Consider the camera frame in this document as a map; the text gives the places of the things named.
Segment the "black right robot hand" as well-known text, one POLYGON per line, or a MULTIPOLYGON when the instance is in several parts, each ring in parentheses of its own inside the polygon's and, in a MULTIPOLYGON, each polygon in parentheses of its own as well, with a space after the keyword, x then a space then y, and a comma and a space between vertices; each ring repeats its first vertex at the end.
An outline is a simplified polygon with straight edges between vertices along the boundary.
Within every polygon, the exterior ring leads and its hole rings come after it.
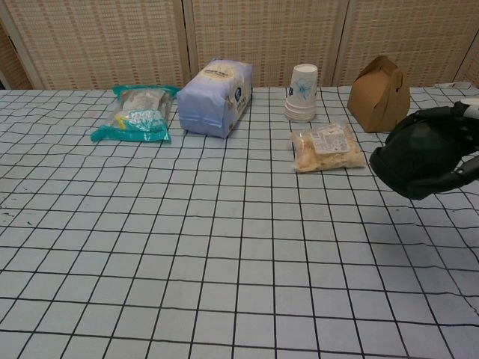
POLYGON ((470 107, 429 108, 417 111, 403 121, 407 133, 407 153, 428 156, 460 176, 463 185, 479 180, 479 155, 467 162, 464 156, 479 151, 479 118, 470 107))

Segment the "white paper cup blue flower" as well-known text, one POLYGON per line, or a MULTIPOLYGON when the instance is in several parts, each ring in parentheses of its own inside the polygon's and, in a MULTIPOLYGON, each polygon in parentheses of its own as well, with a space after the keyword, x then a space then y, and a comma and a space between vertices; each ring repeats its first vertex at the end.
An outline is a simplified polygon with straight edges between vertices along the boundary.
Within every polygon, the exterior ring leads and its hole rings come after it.
POLYGON ((293 68, 287 102, 299 108, 309 108, 315 103, 318 69, 313 64, 298 64, 293 68))

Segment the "brown kraft paper box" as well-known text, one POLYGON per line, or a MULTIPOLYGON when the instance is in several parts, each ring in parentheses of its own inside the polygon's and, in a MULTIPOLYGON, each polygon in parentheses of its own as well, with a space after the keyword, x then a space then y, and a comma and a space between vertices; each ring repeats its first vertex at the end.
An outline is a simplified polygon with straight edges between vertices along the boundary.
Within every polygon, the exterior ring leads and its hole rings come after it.
POLYGON ((347 108, 365 132, 390 132, 410 107, 406 73, 387 56, 372 60, 353 82, 347 108))

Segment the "woven bamboo screen panel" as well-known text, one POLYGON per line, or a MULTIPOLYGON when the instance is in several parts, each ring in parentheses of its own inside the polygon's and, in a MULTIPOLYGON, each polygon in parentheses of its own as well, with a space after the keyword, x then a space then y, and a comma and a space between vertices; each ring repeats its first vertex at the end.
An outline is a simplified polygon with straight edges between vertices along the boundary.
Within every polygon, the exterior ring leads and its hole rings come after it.
POLYGON ((182 0, 189 69, 209 61, 249 63, 256 87, 289 84, 297 64, 313 64, 333 85, 350 0, 182 0))
POLYGON ((479 0, 348 0, 333 82, 385 55, 412 86, 452 82, 479 34, 479 0))
POLYGON ((34 89, 182 86, 183 0, 0 0, 0 25, 34 89))

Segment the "clear bag of dried food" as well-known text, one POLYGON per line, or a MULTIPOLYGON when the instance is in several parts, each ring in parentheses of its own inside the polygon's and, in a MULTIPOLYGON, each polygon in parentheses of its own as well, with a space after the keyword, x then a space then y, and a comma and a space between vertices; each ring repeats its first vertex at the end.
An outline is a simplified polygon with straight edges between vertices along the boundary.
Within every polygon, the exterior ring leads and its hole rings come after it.
POLYGON ((294 147, 293 168, 298 173, 365 166, 364 154, 345 123, 293 131, 290 139, 294 147))

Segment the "lavender paper flour bag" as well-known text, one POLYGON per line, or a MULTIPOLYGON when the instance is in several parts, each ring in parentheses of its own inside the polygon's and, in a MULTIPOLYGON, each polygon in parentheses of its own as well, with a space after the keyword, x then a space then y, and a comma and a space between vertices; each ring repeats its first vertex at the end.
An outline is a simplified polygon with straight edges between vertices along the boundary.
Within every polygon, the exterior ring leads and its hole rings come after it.
POLYGON ((214 59, 177 93, 182 129, 226 138, 252 97, 252 65, 214 59))

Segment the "teal snack bag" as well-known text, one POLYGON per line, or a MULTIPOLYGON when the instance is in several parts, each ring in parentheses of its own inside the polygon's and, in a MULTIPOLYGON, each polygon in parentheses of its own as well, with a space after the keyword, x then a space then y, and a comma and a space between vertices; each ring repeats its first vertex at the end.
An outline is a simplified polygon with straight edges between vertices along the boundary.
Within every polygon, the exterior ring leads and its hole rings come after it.
POLYGON ((103 140, 131 142, 171 141, 168 121, 179 88, 171 85, 116 85, 116 108, 109 121, 90 135, 103 140))

